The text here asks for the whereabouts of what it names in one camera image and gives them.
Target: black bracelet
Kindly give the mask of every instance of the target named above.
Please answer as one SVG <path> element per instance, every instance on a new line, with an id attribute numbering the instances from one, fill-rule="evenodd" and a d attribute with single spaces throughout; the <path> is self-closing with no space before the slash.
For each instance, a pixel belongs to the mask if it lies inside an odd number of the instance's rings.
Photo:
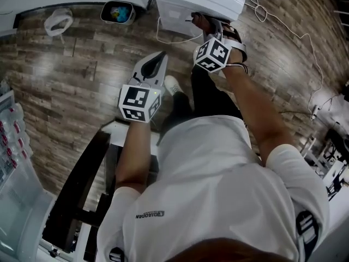
<path id="1" fill-rule="evenodd" d="M 232 63 L 232 64 L 227 64 L 226 66 L 237 66 L 237 67 L 242 67 L 245 70 L 245 73 L 248 74 L 248 68 L 245 64 L 236 62 L 236 63 Z"/>

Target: white cube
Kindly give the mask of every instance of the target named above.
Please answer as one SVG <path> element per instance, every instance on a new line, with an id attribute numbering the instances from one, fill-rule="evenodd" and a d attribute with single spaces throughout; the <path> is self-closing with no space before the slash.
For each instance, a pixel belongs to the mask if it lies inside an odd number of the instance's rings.
<path id="1" fill-rule="evenodd" d="M 119 108 L 127 120 L 149 122 L 161 105 L 161 90 L 123 85 Z"/>
<path id="2" fill-rule="evenodd" d="M 212 73 L 225 67 L 230 50 L 231 47 L 225 46 L 216 38 L 211 38 L 199 48 L 194 62 Z"/>

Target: trash can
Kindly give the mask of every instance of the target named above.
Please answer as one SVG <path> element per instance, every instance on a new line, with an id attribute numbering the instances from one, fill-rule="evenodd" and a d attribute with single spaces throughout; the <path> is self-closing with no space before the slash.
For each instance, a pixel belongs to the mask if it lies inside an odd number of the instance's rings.
<path id="1" fill-rule="evenodd" d="M 130 25 L 134 22 L 136 11 L 131 3 L 109 1 L 105 3 L 100 18 L 107 23 Z"/>

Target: white plastic bag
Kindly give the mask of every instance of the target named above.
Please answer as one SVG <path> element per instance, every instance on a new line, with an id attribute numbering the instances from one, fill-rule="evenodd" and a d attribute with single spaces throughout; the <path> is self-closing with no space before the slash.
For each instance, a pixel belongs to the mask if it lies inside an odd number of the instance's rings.
<path id="1" fill-rule="evenodd" d="M 67 21 L 67 23 L 65 24 L 64 28 L 58 28 L 58 29 L 52 30 L 52 28 L 55 25 L 58 25 L 65 20 Z M 62 42 L 64 42 L 62 38 L 62 33 L 71 26 L 73 21 L 74 21 L 73 14 L 71 13 L 70 9 L 57 9 L 53 12 L 53 14 L 47 20 L 45 20 L 45 23 L 44 23 L 45 31 L 47 35 L 51 37 L 60 35 Z"/>

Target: person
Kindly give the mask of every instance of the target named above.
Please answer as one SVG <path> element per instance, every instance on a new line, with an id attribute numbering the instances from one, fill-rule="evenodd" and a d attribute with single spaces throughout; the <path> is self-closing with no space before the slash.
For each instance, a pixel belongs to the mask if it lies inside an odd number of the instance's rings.
<path id="1" fill-rule="evenodd" d="M 242 62 L 241 52 L 232 49 L 229 61 Z M 177 80 L 166 77 L 173 110 L 149 187 L 151 128 L 131 122 L 97 261 L 306 261 L 321 243 L 329 224 L 322 180 L 244 69 L 223 73 L 239 109 L 198 66 L 191 73 L 194 111 Z"/>

